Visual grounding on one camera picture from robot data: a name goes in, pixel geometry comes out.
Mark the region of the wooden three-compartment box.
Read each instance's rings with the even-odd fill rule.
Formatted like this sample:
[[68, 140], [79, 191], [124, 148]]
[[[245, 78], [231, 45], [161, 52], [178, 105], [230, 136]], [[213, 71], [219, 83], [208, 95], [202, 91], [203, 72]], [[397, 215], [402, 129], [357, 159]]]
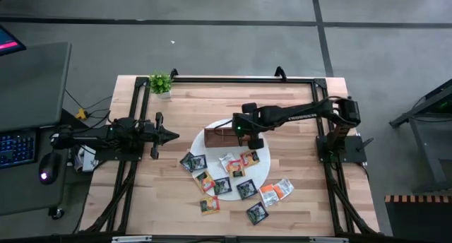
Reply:
[[[250, 136], [244, 136], [243, 145], [247, 145]], [[205, 128], [204, 143], [207, 148], [225, 148], [239, 146], [237, 136], [232, 127]]]

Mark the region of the desk computer screen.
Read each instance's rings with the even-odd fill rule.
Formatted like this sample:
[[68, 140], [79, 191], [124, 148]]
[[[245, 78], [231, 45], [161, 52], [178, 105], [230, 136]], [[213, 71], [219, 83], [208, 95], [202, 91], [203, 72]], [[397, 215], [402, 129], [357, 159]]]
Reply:
[[0, 25], [0, 57], [26, 50], [26, 46]]

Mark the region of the black aluminium rig frame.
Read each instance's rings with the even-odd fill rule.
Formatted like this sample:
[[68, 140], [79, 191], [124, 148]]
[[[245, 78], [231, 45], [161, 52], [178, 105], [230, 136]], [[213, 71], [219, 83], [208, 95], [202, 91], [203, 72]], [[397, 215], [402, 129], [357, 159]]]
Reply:
[[130, 235], [227, 235], [227, 236], [331, 236], [334, 233], [326, 178], [319, 162], [313, 119], [285, 124], [265, 133], [270, 149], [267, 184], [289, 179], [294, 191], [268, 208], [269, 216], [253, 225], [246, 210], [258, 203], [259, 195], [247, 200], [220, 202], [217, 213], [203, 215], [199, 202], [204, 193], [180, 165], [203, 129], [228, 119], [241, 106], [281, 107], [311, 102], [314, 96], [345, 97], [343, 78], [295, 77], [280, 81], [275, 77], [182, 77], [175, 79], [170, 99], [152, 96], [148, 116], [164, 116], [164, 125], [179, 138], [160, 147], [158, 159], [144, 152], [138, 164], [127, 223]]

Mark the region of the silver table edge bracket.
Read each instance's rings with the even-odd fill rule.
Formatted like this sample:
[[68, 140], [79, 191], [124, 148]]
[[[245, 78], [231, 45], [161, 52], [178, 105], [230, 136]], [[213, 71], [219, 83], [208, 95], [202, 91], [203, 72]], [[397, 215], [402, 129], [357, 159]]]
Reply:
[[349, 239], [341, 237], [310, 237], [309, 243], [350, 243]]
[[127, 235], [120, 237], [113, 237], [111, 243], [150, 243], [153, 241], [151, 235]]

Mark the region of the small green potted plant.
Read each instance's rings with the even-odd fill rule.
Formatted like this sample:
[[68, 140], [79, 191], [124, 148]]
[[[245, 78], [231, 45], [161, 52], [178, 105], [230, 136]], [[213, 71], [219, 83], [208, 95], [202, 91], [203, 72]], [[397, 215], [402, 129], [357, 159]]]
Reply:
[[149, 76], [150, 89], [160, 99], [171, 98], [172, 79], [168, 74], [152, 74]]

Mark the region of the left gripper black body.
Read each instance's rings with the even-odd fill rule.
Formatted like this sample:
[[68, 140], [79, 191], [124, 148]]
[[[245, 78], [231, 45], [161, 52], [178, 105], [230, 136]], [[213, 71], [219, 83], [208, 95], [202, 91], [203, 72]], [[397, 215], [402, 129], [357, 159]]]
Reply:
[[153, 144], [150, 156], [154, 160], [159, 158], [158, 146], [162, 143], [161, 139], [163, 137], [161, 130], [162, 123], [163, 115], [161, 112], [156, 113], [155, 123], [152, 123], [151, 120], [145, 120], [143, 123], [143, 141]]

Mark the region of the dark blue tea sachet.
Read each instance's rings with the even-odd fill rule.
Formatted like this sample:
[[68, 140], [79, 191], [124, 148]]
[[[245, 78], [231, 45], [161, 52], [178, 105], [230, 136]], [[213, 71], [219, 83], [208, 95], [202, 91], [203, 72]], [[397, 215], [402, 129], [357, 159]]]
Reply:
[[181, 165], [188, 170], [189, 172], [193, 171], [191, 159], [194, 157], [194, 155], [190, 152], [188, 152], [179, 162]]
[[241, 200], [245, 200], [258, 193], [258, 190], [252, 179], [236, 185]]
[[190, 158], [189, 162], [190, 162], [190, 169], [192, 172], [194, 172], [196, 170], [203, 170], [208, 167], [205, 155], [193, 156], [192, 158]]
[[232, 191], [229, 177], [215, 179], [214, 182], [215, 182], [214, 186], [215, 195], [226, 194]]

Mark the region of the silver white tea sachet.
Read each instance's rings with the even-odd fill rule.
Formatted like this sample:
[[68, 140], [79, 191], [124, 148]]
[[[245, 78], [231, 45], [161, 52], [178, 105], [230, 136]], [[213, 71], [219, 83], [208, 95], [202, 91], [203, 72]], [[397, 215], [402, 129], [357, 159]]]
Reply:
[[235, 157], [232, 153], [226, 153], [223, 156], [219, 157], [220, 164], [223, 166], [223, 169], [226, 172], [229, 172], [229, 163], [230, 161], [235, 160]]

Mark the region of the silver packet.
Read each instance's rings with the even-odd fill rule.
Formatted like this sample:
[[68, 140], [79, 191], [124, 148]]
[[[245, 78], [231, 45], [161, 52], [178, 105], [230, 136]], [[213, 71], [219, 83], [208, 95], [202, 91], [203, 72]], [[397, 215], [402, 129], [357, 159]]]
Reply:
[[261, 202], [258, 202], [257, 204], [247, 209], [246, 214], [252, 225], [257, 225], [268, 217], [268, 212]]

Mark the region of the backlit black keyboard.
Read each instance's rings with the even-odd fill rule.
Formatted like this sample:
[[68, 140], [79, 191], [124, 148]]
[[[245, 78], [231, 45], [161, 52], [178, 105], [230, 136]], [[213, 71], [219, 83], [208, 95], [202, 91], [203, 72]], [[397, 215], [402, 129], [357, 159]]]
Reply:
[[36, 130], [0, 134], [0, 169], [36, 161]]

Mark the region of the orange black striped crate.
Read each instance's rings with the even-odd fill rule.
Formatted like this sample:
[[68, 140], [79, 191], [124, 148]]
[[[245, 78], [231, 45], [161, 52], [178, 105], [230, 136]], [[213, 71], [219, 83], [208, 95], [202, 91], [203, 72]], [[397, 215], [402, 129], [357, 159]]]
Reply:
[[384, 201], [394, 237], [452, 243], [452, 196], [390, 195]]

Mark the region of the small white box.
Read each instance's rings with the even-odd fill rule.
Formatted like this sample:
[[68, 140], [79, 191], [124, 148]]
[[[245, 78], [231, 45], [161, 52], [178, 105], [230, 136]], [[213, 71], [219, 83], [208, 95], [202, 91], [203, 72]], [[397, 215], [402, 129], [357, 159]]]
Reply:
[[87, 146], [79, 146], [75, 153], [74, 169], [77, 172], [93, 172], [99, 161], [95, 159], [96, 151]]

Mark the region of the white orange tea sachet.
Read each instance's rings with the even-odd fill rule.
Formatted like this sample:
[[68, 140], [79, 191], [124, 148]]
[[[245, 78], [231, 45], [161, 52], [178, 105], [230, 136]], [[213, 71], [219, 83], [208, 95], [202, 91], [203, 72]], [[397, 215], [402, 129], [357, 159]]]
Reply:
[[294, 187], [288, 178], [284, 178], [273, 185], [273, 190], [276, 192], [278, 198], [282, 200], [292, 193]]
[[259, 192], [265, 207], [272, 206], [280, 200], [272, 184], [262, 186]]

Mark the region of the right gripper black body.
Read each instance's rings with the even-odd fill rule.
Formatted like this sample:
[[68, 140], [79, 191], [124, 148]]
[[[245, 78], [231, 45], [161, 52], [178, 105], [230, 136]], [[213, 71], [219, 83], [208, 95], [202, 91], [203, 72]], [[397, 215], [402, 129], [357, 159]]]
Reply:
[[250, 150], [257, 150], [264, 147], [263, 139], [258, 137], [258, 134], [263, 129], [259, 123], [259, 111], [255, 102], [246, 103], [242, 105], [242, 114], [246, 114], [245, 135], [250, 136], [247, 141]]

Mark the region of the grey metal cart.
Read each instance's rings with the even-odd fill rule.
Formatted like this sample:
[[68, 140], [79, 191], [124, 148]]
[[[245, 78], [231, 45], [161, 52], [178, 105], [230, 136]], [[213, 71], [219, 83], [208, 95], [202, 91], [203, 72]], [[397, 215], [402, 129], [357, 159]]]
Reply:
[[427, 161], [434, 182], [417, 192], [452, 189], [441, 163], [452, 162], [452, 78], [422, 96], [408, 111], [390, 121], [397, 129], [408, 123], [421, 156]]

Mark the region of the white round woven placemat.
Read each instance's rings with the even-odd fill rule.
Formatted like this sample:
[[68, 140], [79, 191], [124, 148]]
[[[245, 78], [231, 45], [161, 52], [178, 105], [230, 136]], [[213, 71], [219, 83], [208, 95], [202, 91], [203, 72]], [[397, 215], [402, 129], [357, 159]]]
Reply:
[[[252, 179], [255, 187], [259, 189], [264, 185], [268, 173], [270, 171], [270, 151], [268, 149], [268, 143], [263, 137], [263, 134], [259, 134], [259, 137], [264, 141], [264, 147], [256, 150], [256, 154], [259, 158], [259, 163], [247, 167], [245, 169], [245, 176], [238, 178], [231, 178], [231, 192], [220, 194], [219, 199], [223, 201], [238, 201], [241, 199], [238, 191], [237, 185], [245, 182], [246, 180]], [[205, 155], [207, 168], [206, 170], [213, 179], [220, 179], [228, 177], [229, 173], [225, 171], [224, 167], [220, 162], [220, 157], [226, 155], [227, 153], [233, 154], [234, 158], [240, 159], [240, 155], [248, 151], [247, 144], [243, 146], [233, 146], [233, 147], [221, 147], [221, 148], [207, 148], [204, 143], [204, 130], [201, 130], [195, 137], [191, 144], [189, 150], [193, 155]]]

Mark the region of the grey rolling desk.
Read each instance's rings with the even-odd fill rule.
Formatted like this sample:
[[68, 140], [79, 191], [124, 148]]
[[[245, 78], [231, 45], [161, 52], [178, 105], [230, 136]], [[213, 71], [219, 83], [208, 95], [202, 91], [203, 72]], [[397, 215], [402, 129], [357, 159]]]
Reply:
[[[0, 134], [36, 130], [36, 161], [0, 169], [0, 216], [62, 202], [66, 150], [55, 150], [50, 136], [61, 121], [71, 45], [35, 45], [0, 57]], [[43, 185], [39, 165], [48, 153], [61, 155], [56, 181]]]

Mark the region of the black computer mouse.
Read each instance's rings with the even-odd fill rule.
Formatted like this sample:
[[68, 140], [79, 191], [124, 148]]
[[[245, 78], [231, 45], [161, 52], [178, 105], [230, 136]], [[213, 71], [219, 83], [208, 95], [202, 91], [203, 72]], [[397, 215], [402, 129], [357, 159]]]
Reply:
[[49, 185], [57, 180], [61, 155], [55, 152], [46, 154], [39, 165], [39, 180], [43, 185]]

